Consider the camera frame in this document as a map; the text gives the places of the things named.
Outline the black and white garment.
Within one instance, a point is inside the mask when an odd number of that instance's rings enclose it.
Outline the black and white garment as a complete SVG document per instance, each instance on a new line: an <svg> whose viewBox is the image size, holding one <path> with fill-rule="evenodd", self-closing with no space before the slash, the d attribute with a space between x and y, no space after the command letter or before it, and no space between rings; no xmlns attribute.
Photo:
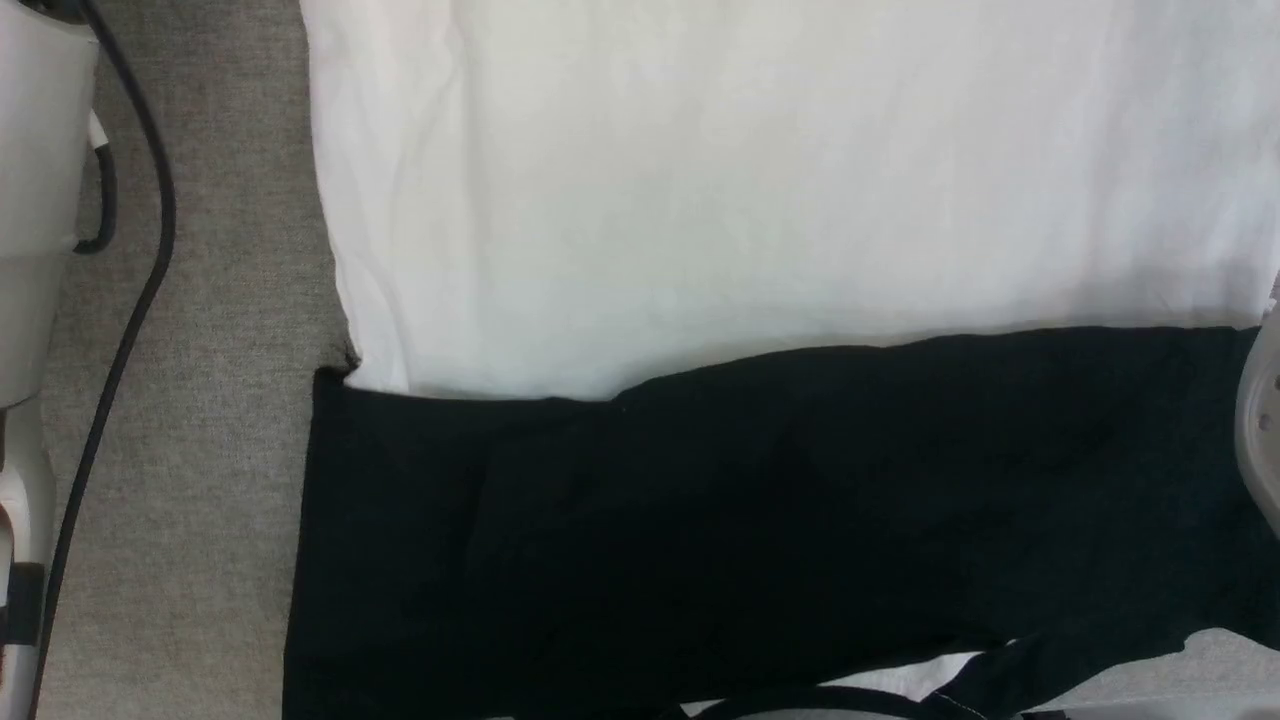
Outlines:
<svg viewBox="0 0 1280 720"><path fill-rule="evenodd" d="M301 0L282 720L1021 720L1276 657L1280 0Z"/></svg>

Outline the grey fabric sofa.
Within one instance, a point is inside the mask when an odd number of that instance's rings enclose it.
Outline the grey fabric sofa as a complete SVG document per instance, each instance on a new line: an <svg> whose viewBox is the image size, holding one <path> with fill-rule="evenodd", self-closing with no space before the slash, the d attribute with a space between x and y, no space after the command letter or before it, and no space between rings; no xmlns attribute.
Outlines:
<svg viewBox="0 0 1280 720"><path fill-rule="evenodd" d="M170 268L76 524L41 720L282 720L314 380L353 359L301 0L95 0L173 167ZM111 247L72 258L42 393L70 475L157 250L145 136L102 69Z"/></svg>

